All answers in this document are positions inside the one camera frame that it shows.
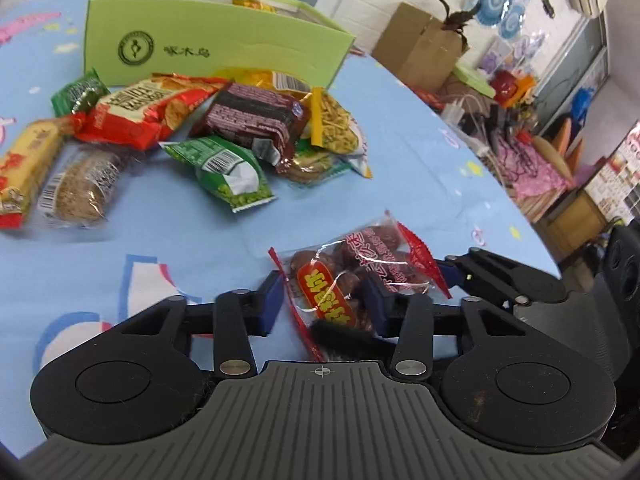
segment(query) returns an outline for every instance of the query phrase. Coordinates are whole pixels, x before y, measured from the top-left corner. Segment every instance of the barcode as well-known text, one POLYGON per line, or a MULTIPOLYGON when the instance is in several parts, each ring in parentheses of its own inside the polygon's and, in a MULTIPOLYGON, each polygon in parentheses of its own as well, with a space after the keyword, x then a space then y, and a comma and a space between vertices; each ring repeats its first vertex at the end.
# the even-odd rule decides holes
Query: barcode
POLYGON ((40 201, 38 202, 38 208, 44 209, 45 211, 53 211, 55 209, 58 186, 64 176, 64 173, 59 173, 49 181, 45 189, 42 191, 40 201))
POLYGON ((292 75, 281 74, 280 72, 273 73, 273 86, 276 90, 293 90, 295 92, 304 92, 308 94, 311 92, 311 86, 296 79, 292 75))
POLYGON ((241 162, 244 162, 241 156, 229 150, 222 150, 205 162, 202 169, 209 173, 229 174, 241 162))

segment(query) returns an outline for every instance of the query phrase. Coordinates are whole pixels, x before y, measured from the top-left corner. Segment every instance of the snack package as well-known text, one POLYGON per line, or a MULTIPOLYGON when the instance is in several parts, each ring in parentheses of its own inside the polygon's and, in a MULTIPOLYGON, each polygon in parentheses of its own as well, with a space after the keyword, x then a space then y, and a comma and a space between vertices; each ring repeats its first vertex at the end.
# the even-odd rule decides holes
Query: snack package
POLYGON ((225 83, 218 78, 155 74, 102 97, 76 138, 148 150, 166 140, 225 83))
POLYGON ((22 227, 60 148, 84 119, 77 114, 31 123, 0 158, 0 229, 22 227))
POLYGON ((350 170, 350 165, 327 150, 312 146, 308 139, 296 141, 291 165, 283 176, 303 186, 313 186, 350 170))
POLYGON ((323 88, 313 88, 311 113, 311 143, 337 153, 363 177, 371 178, 367 141, 351 114, 323 88))
POLYGON ((232 82, 218 92, 189 136, 219 135, 285 173, 308 118, 308 108, 291 96, 232 82))
POLYGON ((276 8, 261 2, 260 0, 231 0, 231 3, 241 7, 249 7, 251 9, 266 10, 267 12, 275 12, 276 8))
POLYGON ((176 160, 194 166, 198 183, 234 213, 276 198, 254 154, 228 140, 202 137, 160 146, 176 160))
POLYGON ((131 151, 117 146, 82 146, 47 183, 38 209, 49 226, 91 227, 101 222, 131 151))
POLYGON ((290 74, 266 68, 222 68, 216 71, 214 77, 233 80, 243 85, 257 86, 266 90, 275 90, 295 97, 303 104, 311 96, 311 86, 305 81, 290 74))
POLYGON ((109 89, 98 77, 95 69, 89 70, 80 79, 62 87, 51 97, 56 117, 78 112, 89 113, 98 99, 109 94, 109 89))
POLYGON ((287 278, 294 318, 311 352, 326 360, 307 335, 316 319, 372 331, 358 288, 366 271, 377 273, 389 290, 425 294, 431 284, 450 297, 446 282, 427 246, 390 213, 327 243, 293 253, 270 255, 287 278))

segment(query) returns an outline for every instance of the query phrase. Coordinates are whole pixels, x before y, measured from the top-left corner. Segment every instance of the blue tablecloth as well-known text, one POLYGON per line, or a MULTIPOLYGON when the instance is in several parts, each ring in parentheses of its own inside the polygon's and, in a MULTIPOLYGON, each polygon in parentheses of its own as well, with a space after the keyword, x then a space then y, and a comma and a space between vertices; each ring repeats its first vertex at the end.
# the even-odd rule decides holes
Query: blue tablecloth
MULTIPOLYGON (((51 117, 50 96, 81 75, 85 8, 86 0, 32 0, 0 20, 2 31, 20 16, 60 13, 4 44, 0 34, 0 128, 6 131, 0 153, 29 122, 51 117)), ((104 228, 0 233, 0 440, 15 454, 44 439, 29 403, 43 364, 176 292, 210 301, 225 290, 257 286, 273 269, 271 246, 290 251, 318 244, 389 209, 437 258, 480 243, 558 273, 471 151, 375 60, 349 57, 331 90, 367 134, 372 180, 350 173, 308 190, 274 180, 279 199, 233 214, 197 185, 189 168, 155 152, 139 176, 121 182, 104 228)), ((60 164, 73 148, 66 147, 60 164)), ((273 333, 252 338, 252 346, 258 367, 306 358, 288 309, 273 333)), ((210 367, 210 350, 210 340, 198 339, 194 360, 210 367)))

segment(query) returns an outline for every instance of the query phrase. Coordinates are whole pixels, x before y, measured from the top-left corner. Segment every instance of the yellow snack package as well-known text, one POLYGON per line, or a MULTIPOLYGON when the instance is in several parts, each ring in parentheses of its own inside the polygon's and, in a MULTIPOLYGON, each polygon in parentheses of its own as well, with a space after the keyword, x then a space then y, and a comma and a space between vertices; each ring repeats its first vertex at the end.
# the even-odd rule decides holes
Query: yellow snack package
POLYGON ((306 104, 311 98, 311 86, 291 74, 276 72, 266 68, 222 68, 213 77, 234 80, 243 85, 256 86, 265 90, 289 95, 306 104))
POLYGON ((0 157, 0 229, 22 227, 49 168, 65 139, 80 129, 83 116, 31 123, 0 157))
POLYGON ((311 144, 340 155, 363 177, 373 176, 364 133, 324 88, 313 88, 311 93, 311 144))
POLYGON ((266 10, 267 12, 275 12, 276 8, 260 0, 231 0, 234 5, 241 7, 249 7, 251 9, 266 10))

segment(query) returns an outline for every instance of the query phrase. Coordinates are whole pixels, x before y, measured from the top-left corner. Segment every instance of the red date snack bag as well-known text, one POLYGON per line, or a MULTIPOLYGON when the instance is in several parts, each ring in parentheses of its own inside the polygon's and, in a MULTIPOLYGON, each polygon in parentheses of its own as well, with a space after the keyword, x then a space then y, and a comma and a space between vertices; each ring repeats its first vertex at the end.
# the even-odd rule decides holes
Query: red date snack bag
POLYGON ((148 150, 167 140, 225 83, 219 78, 156 74, 102 97, 76 139, 148 150))
POLYGON ((425 294, 437 285, 449 295, 427 246, 390 213, 327 243, 270 255, 287 278, 294 318, 310 354, 327 356, 308 336, 316 319, 373 332, 358 289, 366 272, 375 272, 391 291, 425 294))

